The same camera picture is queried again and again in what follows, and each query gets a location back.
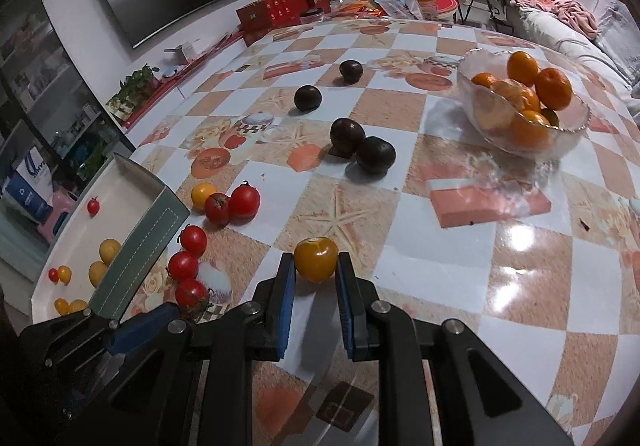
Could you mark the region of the red cherry tomato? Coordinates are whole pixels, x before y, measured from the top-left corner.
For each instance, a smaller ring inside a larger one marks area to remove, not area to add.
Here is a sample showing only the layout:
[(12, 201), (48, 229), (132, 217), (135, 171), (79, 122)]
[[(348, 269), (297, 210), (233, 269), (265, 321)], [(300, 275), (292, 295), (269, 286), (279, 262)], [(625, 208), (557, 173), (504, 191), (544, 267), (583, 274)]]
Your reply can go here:
[(175, 282), (198, 276), (198, 259), (186, 250), (175, 253), (167, 264), (168, 276)]

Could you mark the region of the yellow cherry tomato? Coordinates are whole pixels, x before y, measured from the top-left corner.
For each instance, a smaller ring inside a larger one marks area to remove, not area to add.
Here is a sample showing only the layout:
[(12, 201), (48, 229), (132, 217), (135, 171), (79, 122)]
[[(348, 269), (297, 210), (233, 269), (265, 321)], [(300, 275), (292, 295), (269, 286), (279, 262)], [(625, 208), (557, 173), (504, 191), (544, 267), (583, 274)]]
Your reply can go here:
[(294, 264), (299, 276), (320, 284), (335, 272), (337, 245), (328, 237), (312, 237), (299, 241), (294, 250)]

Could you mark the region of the red tomato lower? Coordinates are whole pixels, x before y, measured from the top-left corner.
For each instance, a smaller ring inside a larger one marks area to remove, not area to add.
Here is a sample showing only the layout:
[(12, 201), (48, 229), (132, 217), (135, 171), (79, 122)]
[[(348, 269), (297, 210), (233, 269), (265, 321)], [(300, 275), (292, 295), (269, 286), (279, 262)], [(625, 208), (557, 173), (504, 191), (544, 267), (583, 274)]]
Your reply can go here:
[(198, 280), (186, 278), (176, 285), (175, 300), (183, 313), (200, 312), (208, 305), (208, 290)]

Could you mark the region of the yellow tomato nearest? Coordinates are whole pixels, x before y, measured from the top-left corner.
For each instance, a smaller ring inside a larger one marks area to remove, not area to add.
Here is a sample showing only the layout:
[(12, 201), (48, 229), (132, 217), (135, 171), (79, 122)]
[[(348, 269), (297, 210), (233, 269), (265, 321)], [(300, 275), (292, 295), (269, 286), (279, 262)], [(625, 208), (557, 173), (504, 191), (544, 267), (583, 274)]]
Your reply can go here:
[(62, 298), (58, 298), (54, 301), (54, 308), (61, 316), (66, 315), (70, 311), (68, 302)]

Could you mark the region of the yellow tomato lower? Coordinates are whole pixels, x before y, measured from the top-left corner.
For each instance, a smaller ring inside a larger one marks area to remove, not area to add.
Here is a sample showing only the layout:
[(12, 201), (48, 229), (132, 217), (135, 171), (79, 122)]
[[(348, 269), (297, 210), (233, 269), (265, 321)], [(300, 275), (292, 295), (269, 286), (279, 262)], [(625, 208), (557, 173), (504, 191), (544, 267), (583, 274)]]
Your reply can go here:
[(63, 284), (69, 284), (70, 278), (72, 278), (72, 270), (66, 265), (61, 265), (58, 268), (58, 280)]

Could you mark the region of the white rectangular tray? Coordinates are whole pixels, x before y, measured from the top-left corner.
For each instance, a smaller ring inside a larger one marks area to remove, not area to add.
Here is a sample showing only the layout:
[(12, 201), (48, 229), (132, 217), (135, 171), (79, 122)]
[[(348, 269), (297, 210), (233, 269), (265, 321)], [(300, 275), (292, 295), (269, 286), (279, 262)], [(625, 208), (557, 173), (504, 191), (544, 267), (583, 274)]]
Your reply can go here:
[[(98, 198), (101, 209), (93, 218), (87, 202)], [(168, 244), (175, 239), (189, 209), (175, 193), (140, 164), (114, 154), (79, 198), (77, 206), (51, 244), (30, 300), (32, 322), (57, 318), (54, 301), (83, 300), (104, 317), (122, 318)], [(98, 288), (88, 269), (99, 256), (105, 239), (115, 239), (120, 250)], [(69, 284), (54, 284), (50, 268), (72, 270)]]

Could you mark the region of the red tomato near tray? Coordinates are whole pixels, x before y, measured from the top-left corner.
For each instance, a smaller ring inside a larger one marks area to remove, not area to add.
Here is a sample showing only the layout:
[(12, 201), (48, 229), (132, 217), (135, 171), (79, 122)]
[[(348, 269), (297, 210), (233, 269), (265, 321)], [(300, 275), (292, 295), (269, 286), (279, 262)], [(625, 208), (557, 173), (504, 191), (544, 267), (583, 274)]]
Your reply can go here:
[(196, 225), (186, 225), (180, 232), (178, 241), (183, 250), (196, 258), (204, 254), (208, 243), (206, 232)]

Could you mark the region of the bright red tomato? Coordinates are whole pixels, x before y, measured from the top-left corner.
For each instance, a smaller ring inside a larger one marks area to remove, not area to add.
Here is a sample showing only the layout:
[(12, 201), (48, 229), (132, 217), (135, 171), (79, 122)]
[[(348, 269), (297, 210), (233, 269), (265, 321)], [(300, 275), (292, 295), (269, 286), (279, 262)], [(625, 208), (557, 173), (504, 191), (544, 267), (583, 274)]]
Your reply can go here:
[(235, 188), (229, 198), (229, 211), (234, 220), (250, 220), (257, 214), (262, 198), (249, 182)]

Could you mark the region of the dark red tomato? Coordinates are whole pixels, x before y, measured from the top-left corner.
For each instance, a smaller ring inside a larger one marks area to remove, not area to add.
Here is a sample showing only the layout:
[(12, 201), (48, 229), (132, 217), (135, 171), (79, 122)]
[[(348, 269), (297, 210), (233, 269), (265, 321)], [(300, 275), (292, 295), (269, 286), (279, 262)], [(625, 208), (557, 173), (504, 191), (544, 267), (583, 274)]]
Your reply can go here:
[(230, 221), (229, 197), (222, 192), (210, 195), (204, 204), (205, 216), (217, 228), (226, 227)]

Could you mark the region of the yellow tomato left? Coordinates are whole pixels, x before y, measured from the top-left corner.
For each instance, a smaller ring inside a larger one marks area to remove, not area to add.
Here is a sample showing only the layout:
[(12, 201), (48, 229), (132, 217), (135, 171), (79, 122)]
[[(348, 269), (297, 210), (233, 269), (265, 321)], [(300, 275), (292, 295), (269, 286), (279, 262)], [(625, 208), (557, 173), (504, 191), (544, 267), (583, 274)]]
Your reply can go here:
[(209, 183), (198, 183), (191, 189), (191, 201), (194, 210), (203, 211), (206, 200), (216, 194), (217, 188)]

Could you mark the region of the glass fruit bowl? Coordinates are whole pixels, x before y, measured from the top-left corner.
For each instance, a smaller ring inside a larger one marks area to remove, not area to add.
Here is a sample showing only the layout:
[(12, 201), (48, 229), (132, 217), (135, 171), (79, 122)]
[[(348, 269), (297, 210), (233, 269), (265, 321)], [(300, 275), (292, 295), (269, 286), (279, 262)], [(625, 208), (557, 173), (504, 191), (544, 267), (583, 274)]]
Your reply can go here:
[(513, 52), (474, 48), (458, 62), (460, 102), (469, 121), (488, 143), (536, 161), (558, 160), (585, 135), (592, 113), (573, 91), (570, 106), (552, 110), (539, 100), (535, 83), (508, 78)]

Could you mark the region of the orange mandarin right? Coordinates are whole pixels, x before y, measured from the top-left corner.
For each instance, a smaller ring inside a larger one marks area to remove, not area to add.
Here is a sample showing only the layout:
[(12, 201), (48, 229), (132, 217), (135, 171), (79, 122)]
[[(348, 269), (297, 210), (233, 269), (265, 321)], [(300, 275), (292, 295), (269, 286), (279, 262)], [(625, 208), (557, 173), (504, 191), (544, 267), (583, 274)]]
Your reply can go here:
[(570, 106), (573, 88), (568, 77), (557, 68), (541, 70), (535, 79), (535, 90), (539, 100), (552, 110), (564, 110)]

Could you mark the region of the red gift box stack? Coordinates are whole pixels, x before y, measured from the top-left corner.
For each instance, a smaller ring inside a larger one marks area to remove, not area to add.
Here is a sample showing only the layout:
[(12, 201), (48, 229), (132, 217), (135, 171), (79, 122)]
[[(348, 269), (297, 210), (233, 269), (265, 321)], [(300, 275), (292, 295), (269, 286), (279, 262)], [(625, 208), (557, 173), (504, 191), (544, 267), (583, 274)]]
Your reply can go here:
[(329, 13), (330, 0), (257, 0), (236, 11), (247, 46), (274, 29), (318, 21)]

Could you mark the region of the orange mandarin top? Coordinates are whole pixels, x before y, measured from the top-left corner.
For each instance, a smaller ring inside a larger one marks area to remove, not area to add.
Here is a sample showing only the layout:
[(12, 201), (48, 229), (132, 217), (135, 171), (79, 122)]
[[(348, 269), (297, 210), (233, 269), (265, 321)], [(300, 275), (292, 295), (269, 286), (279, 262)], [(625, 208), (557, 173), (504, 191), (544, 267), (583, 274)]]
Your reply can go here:
[(536, 59), (528, 53), (518, 50), (513, 52), (506, 62), (506, 74), (509, 79), (526, 86), (533, 86), (539, 73)]

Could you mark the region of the white sofa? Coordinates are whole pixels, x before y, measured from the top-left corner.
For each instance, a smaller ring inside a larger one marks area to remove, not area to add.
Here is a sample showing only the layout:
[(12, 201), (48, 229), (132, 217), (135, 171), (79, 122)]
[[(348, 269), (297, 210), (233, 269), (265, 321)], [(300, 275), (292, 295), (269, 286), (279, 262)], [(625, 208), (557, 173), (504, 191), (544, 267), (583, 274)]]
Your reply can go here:
[(639, 25), (621, 0), (508, 0), (516, 35), (611, 84), (639, 120)]

